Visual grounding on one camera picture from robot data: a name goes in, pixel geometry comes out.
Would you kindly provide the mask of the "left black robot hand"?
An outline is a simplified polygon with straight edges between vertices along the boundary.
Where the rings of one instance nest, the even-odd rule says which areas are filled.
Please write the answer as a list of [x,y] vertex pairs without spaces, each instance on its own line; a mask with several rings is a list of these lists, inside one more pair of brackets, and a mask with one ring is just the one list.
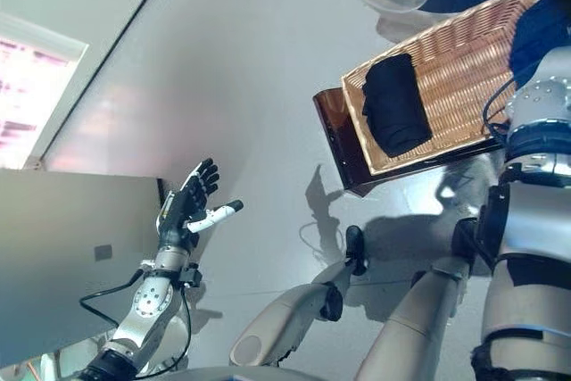
[[186,177],[180,189],[170,191],[155,221],[158,248],[167,246],[191,252],[200,233],[244,208],[241,200],[208,208],[210,195],[218,189],[218,165],[212,158],[200,162]]

